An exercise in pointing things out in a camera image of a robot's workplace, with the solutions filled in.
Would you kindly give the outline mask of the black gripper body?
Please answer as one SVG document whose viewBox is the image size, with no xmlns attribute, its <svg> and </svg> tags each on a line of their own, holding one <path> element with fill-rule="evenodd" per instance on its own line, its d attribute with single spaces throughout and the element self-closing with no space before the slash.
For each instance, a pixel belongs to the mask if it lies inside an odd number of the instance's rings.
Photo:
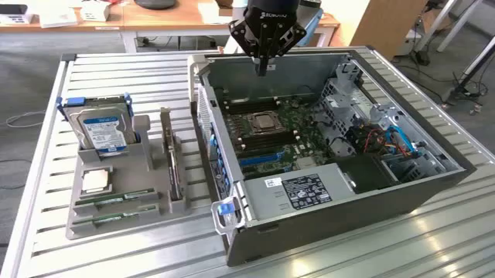
<svg viewBox="0 0 495 278">
<path fill-rule="evenodd" d="M 292 26 L 297 23 L 299 1 L 249 1 L 244 20 L 257 39 L 260 57 L 263 56 L 263 25 L 283 23 Z"/>
</svg>

